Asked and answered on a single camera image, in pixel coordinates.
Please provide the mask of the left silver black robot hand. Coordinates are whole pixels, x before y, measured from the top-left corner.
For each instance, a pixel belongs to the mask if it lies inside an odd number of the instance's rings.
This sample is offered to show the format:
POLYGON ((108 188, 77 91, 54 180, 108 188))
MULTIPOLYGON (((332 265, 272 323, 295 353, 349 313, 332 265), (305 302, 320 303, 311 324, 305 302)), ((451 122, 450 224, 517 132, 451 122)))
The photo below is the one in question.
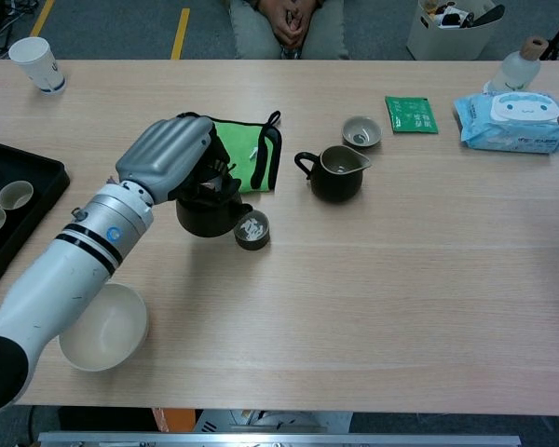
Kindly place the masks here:
POLYGON ((201 115, 157 121, 116 162, 118 179, 145 188, 157 204, 224 204, 241 186, 230 170, 213 121, 201 115))

